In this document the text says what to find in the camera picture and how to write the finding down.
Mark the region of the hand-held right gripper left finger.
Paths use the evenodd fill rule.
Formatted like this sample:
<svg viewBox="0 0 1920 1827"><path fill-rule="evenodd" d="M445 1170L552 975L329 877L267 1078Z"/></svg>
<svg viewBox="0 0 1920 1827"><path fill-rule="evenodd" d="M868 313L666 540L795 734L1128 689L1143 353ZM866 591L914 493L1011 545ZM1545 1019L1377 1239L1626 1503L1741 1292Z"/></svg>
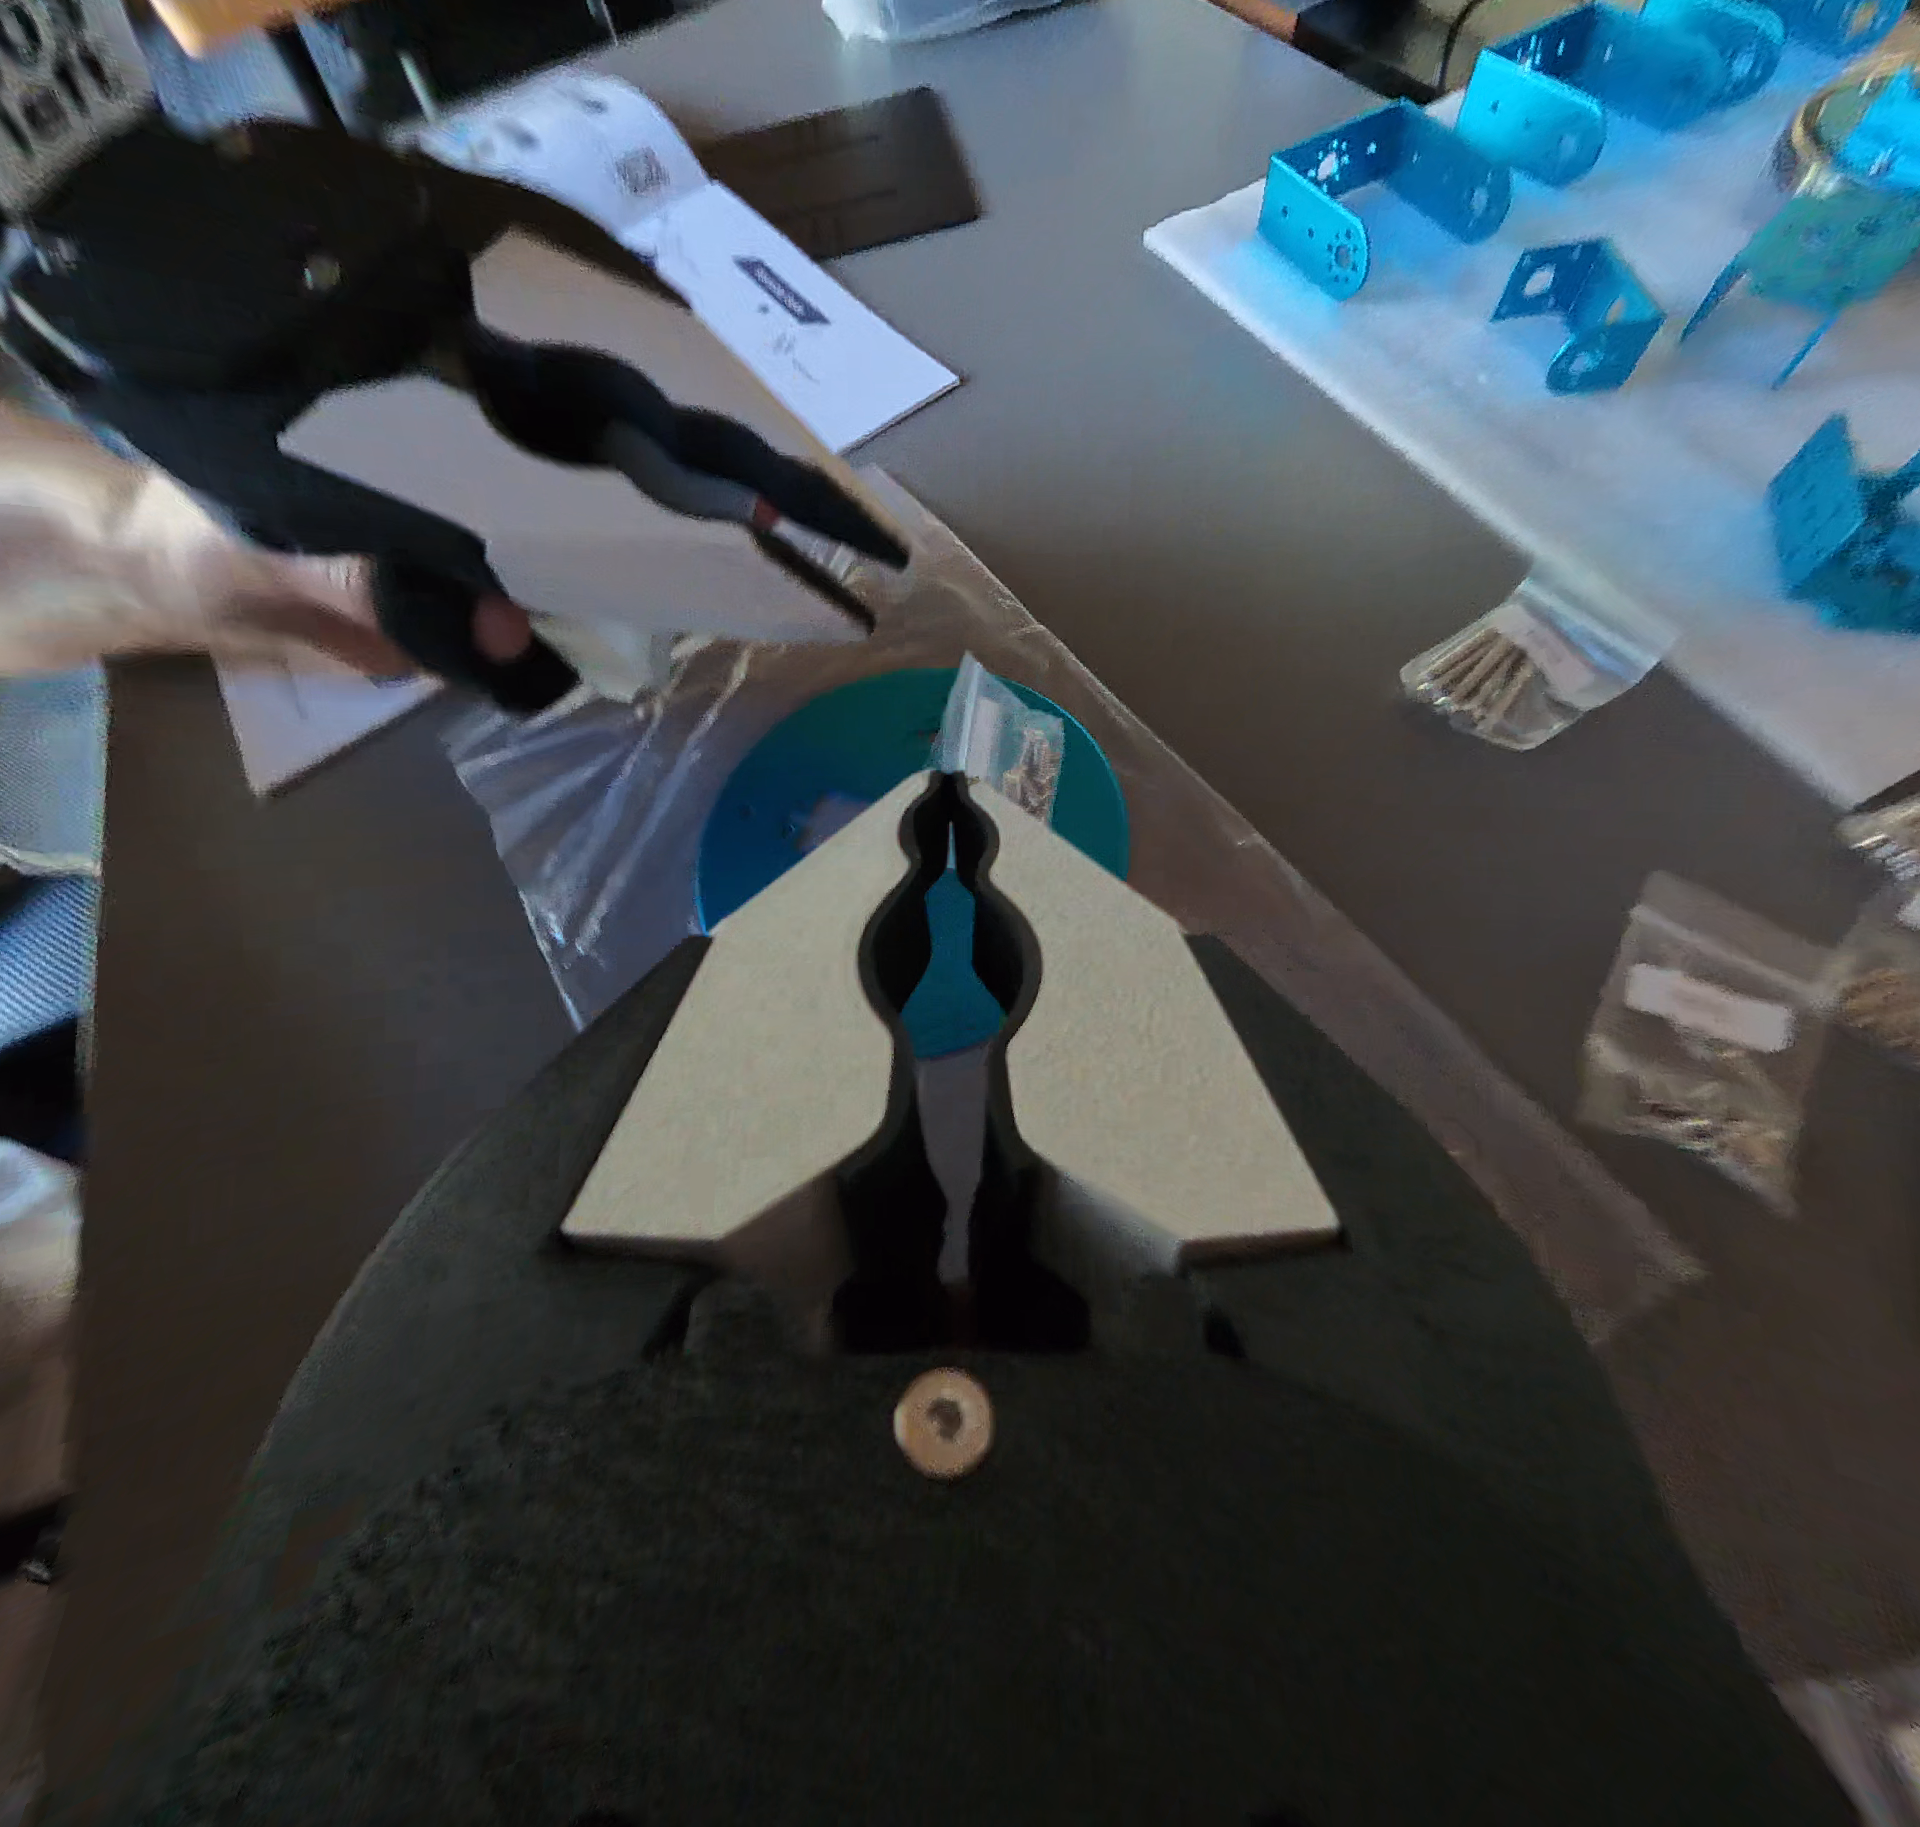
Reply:
<svg viewBox="0 0 1920 1827"><path fill-rule="evenodd" d="M850 1352L946 1334L946 1195L903 1007L950 780L924 771L660 967L674 1005L565 1210L595 1253L723 1272Z"/></svg>

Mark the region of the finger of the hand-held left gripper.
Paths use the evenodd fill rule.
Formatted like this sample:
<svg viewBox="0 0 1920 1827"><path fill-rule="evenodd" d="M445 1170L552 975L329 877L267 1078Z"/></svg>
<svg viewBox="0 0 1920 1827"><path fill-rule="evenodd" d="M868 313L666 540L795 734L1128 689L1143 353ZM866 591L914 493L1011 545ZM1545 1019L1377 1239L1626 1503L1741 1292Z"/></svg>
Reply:
<svg viewBox="0 0 1920 1827"><path fill-rule="evenodd" d="M533 615L599 635L849 641L853 624L731 518L687 518L616 469L547 462L427 378L331 393L280 453L465 526Z"/></svg>
<svg viewBox="0 0 1920 1827"><path fill-rule="evenodd" d="M511 340L605 352L678 408L741 423L798 465L825 471L881 540L911 536L685 307L525 231L467 259L479 323ZM475 573L768 573L733 523L683 518L618 474L572 469L504 439L465 395L456 398L456 568Z"/></svg>

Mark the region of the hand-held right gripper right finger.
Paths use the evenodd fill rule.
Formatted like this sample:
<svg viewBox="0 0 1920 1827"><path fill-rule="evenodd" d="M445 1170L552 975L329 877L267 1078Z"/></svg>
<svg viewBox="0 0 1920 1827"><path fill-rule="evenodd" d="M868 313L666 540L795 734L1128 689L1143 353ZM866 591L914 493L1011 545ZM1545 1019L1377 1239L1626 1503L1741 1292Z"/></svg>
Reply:
<svg viewBox="0 0 1920 1827"><path fill-rule="evenodd" d="M987 1045L973 1319L1075 1349L1140 1284L1338 1241L1338 1216L1208 975L1203 938L1036 816L955 784Z"/></svg>

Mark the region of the large clear plastic bag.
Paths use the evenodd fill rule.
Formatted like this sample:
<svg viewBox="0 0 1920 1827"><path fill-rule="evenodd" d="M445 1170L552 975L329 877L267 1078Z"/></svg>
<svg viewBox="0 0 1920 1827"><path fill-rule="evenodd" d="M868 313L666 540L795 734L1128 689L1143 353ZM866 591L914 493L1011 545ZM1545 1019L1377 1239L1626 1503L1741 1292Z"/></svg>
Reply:
<svg viewBox="0 0 1920 1827"><path fill-rule="evenodd" d="M1124 802L1128 878L1224 940L1379 1081L1524 1239L1592 1345L1685 1287L1697 1261L1643 1201L1494 1067L1185 759L1045 630L943 518L881 469L860 476L914 550L862 643L695 639L635 706L591 691L532 719L478 710L445 737L573 1027L695 931L695 862L735 766L791 711L872 673L975 654L1088 733Z"/></svg>

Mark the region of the teal round metal plate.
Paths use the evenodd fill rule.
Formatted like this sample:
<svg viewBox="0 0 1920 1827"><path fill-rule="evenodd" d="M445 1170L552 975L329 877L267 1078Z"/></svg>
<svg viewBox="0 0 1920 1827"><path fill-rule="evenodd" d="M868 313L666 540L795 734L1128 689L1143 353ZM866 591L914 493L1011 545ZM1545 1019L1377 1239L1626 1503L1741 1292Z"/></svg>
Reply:
<svg viewBox="0 0 1920 1827"><path fill-rule="evenodd" d="M762 734L707 816L695 866L700 927L713 927L793 870L850 818L930 759L953 667L911 667L827 689ZM1021 684L1007 691L1065 725L1051 825L1116 878L1132 866L1132 827L1116 773L1087 728ZM955 872L928 894L930 964L902 1008L921 1060L960 1056L1003 1021L973 971L973 896Z"/></svg>

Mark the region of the small clear screw bag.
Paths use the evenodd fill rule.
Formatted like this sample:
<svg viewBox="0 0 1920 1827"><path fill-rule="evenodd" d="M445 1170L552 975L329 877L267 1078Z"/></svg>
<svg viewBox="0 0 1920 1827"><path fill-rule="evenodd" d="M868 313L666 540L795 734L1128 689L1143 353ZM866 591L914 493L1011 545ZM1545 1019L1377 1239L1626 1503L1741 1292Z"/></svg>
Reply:
<svg viewBox="0 0 1920 1827"><path fill-rule="evenodd" d="M1065 713L1030 702L975 654L953 673L930 765L1051 823L1067 759Z"/></svg>

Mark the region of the person's left hand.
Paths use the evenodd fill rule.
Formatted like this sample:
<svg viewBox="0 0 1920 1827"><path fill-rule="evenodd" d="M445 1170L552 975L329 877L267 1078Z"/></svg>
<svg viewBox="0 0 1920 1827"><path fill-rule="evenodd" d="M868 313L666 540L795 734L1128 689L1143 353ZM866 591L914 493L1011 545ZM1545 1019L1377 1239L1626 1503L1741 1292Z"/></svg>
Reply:
<svg viewBox="0 0 1920 1827"><path fill-rule="evenodd" d="M165 474L84 428L1 411L1 675L204 654L264 661L310 649L373 680L431 673L479 687L533 649L527 613L456 596L463 655L399 636L357 554L287 554L245 541Z"/></svg>

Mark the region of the white instruction booklet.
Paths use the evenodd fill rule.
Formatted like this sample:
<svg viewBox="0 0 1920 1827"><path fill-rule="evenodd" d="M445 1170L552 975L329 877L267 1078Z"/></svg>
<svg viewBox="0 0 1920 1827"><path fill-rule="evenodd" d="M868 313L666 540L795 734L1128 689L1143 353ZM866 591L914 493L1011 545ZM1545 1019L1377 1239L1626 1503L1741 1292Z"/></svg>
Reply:
<svg viewBox="0 0 1920 1827"><path fill-rule="evenodd" d="M666 112L623 79L543 76L427 123L415 146L605 229L833 453L961 383L707 175Z"/></svg>

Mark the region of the black flat metal plate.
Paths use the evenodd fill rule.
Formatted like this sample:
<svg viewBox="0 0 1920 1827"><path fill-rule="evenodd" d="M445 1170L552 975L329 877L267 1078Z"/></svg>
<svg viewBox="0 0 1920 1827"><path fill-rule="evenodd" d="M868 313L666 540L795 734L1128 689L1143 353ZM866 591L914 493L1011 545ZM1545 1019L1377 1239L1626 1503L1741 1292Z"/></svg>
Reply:
<svg viewBox="0 0 1920 1827"><path fill-rule="evenodd" d="M815 262L983 214L946 101L928 86L696 141L691 152L713 183Z"/></svg>

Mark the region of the printed paper sheet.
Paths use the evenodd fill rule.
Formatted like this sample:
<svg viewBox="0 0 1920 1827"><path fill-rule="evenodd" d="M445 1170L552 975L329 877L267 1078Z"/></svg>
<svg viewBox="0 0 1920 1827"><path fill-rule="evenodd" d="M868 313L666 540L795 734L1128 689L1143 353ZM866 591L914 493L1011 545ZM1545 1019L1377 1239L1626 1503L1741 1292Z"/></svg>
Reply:
<svg viewBox="0 0 1920 1827"><path fill-rule="evenodd" d="M264 802L429 705L433 677L373 680L313 649L212 664L249 791Z"/></svg>

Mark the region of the labelled bag of short screws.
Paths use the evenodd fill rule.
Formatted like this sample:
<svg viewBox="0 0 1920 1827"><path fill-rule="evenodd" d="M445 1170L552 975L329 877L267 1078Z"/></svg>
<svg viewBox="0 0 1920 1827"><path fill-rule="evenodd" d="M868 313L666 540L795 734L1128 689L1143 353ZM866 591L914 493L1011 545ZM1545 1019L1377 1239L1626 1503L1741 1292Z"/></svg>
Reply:
<svg viewBox="0 0 1920 1827"><path fill-rule="evenodd" d="M1577 1118L1693 1155L1794 1216L1835 1005L1835 948L1650 875L1581 1044Z"/></svg>

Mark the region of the bag of long screws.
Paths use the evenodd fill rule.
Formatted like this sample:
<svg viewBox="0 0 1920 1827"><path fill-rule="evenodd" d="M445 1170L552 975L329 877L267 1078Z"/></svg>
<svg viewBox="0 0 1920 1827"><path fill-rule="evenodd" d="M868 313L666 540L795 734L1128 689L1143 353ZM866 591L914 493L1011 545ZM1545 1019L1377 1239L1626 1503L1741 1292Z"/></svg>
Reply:
<svg viewBox="0 0 1920 1827"><path fill-rule="evenodd" d="M1401 699L1455 733L1524 754L1653 673L1676 630L1613 591L1527 574L1397 675Z"/></svg>

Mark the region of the white foam sheet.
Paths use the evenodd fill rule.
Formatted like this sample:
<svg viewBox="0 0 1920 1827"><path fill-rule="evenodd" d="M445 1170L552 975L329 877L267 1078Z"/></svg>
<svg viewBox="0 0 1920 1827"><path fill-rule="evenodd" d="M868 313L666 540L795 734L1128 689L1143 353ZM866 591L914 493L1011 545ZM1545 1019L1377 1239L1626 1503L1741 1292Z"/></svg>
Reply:
<svg viewBox="0 0 1920 1827"><path fill-rule="evenodd" d="M1260 181L1142 239L1525 561L1665 631L1677 680L1847 808L1915 773L1915 641L1841 631L1792 601L1764 496L1836 414L1868 469L1915 450L1915 268L1851 308L1784 386L1778 369L1810 327L1786 304L1740 293L1677 340L1780 201L1769 155L1784 124L1841 76L1794 49L1760 95L1689 130L1616 121L1587 175L1518 178L1499 234L1475 247L1367 189L1353 207L1374 269L1349 303L1260 239ZM1561 397L1545 386L1556 326L1492 313L1524 251L1590 237L1618 249L1667 323L1626 386Z"/></svg>

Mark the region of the blue angled metal bracket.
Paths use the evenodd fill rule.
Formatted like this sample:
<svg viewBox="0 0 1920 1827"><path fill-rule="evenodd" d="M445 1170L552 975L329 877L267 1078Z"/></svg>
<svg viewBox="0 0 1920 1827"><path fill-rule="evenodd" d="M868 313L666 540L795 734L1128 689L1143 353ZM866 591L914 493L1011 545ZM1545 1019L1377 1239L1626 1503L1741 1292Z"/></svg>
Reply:
<svg viewBox="0 0 1920 1827"><path fill-rule="evenodd" d="M1790 598L1857 635L1917 636L1917 457L1859 465L1844 414L1769 480L1766 509Z"/></svg>

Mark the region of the blue bracket with round bearing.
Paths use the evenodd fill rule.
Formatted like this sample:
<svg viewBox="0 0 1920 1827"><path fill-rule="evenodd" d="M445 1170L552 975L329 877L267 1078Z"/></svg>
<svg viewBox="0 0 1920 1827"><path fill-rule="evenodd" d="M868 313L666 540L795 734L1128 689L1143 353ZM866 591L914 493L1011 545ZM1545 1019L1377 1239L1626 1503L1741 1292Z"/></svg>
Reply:
<svg viewBox="0 0 1920 1827"><path fill-rule="evenodd" d="M1874 299L1917 249L1917 55L1851 69L1810 95L1778 135L1775 212L1715 279L1689 318L1687 343L1734 296L1810 316L1782 386L1855 307Z"/></svg>

